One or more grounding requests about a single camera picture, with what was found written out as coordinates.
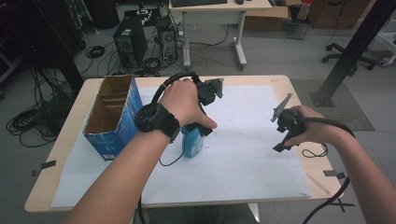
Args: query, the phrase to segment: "table leg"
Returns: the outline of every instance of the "table leg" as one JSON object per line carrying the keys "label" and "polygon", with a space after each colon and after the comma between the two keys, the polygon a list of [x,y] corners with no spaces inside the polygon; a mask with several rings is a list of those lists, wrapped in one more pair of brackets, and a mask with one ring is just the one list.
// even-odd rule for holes
{"label": "table leg", "polygon": [[239,14],[239,23],[238,23],[238,36],[233,38],[235,43],[236,53],[238,54],[239,63],[241,67],[248,65],[247,59],[245,58],[244,50],[242,49],[241,39],[242,39],[242,32],[244,31],[244,23],[245,23],[245,16],[246,11],[241,11]]}
{"label": "table leg", "polygon": [[189,39],[187,38],[187,23],[186,23],[186,12],[181,13],[181,20],[183,22],[183,64],[187,69],[191,68],[191,59],[190,59],[190,44]]}

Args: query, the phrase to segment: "watch face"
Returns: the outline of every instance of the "watch face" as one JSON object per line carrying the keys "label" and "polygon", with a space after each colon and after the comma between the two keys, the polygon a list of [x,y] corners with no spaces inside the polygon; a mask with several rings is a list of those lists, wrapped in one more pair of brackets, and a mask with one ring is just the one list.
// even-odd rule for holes
{"label": "watch face", "polygon": [[154,104],[144,105],[134,117],[134,125],[141,132],[150,132],[154,127],[154,117],[157,107]]}

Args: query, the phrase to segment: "small blue object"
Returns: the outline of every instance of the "small blue object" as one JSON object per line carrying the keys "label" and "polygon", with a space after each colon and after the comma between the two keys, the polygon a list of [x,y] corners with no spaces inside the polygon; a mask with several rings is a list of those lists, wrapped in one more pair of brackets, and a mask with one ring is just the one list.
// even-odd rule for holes
{"label": "small blue object", "polygon": [[181,133],[183,133],[184,156],[193,158],[198,155],[204,145],[204,138],[199,134],[198,128],[189,132],[186,127],[182,127]]}

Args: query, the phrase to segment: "desk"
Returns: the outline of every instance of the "desk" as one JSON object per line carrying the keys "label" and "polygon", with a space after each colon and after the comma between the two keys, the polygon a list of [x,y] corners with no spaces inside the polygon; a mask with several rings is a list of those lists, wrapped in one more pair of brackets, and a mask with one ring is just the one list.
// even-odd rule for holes
{"label": "desk", "polygon": [[248,65],[245,53],[242,49],[241,40],[244,30],[245,16],[247,10],[263,10],[271,7],[266,0],[245,0],[244,4],[238,5],[234,0],[229,0],[227,4],[198,6],[198,7],[172,7],[169,9],[182,13],[183,22],[183,63],[186,68],[191,67],[190,45],[186,35],[187,24],[189,21],[201,24],[238,24],[238,36],[233,38],[236,52],[238,54],[241,69]]}
{"label": "desk", "polygon": [[[288,107],[300,104],[300,101],[296,96],[296,92],[291,86],[290,80],[285,76],[243,76],[224,78],[224,85],[270,85],[279,102],[285,98],[287,93],[291,92],[293,93],[293,96],[289,101]],[[164,78],[159,77],[144,77],[136,79],[136,83],[139,87],[158,87],[163,83],[163,81]],[[101,78],[94,78],[85,81],[64,127],[62,128],[61,133],[47,159],[47,161],[56,160],[56,166],[41,171],[41,174],[25,204],[26,211],[60,211],[60,209],[51,208],[50,205],[58,187],[67,156],[76,141],[78,130],[81,128],[81,123],[90,109],[94,95],[97,93],[101,82]],[[309,148],[315,153],[323,151],[319,144],[313,143],[301,144],[297,147],[297,151],[301,151],[302,148]],[[332,169],[327,157],[308,159],[303,157],[301,153],[298,153],[298,155],[306,175],[307,183],[311,190],[312,196],[309,199],[325,199],[333,196],[334,193],[339,190],[340,184],[336,177],[326,177],[323,174],[323,170]]]}

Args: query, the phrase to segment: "office chair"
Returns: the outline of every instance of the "office chair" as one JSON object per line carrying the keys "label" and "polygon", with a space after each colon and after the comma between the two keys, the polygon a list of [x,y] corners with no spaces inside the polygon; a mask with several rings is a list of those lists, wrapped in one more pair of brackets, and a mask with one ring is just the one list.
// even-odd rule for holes
{"label": "office chair", "polygon": [[[342,53],[344,52],[345,48],[341,47],[340,45],[336,44],[336,43],[331,43],[330,45],[326,46],[326,50],[330,51],[332,50],[332,48],[337,49],[338,51],[340,51],[341,53],[334,53],[334,54],[328,54],[326,56],[324,56],[322,58],[322,62],[323,63],[327,63],[329,61],[329,59],[332,58],[340,58]],[[369,63],[369,65],[367,66],[368,70],[372,70],[376,64],[378,64],[378,62],[374,59],[371,58],[367,58],[364,56],[360,56],[358,61],[364,62],[364,63]],[[352,67],[352,69],[350,70],[350,73],[348,74],[350,77],[353,76],[355,74],[355,72],[358,71],[358,65],[355,63]]]}

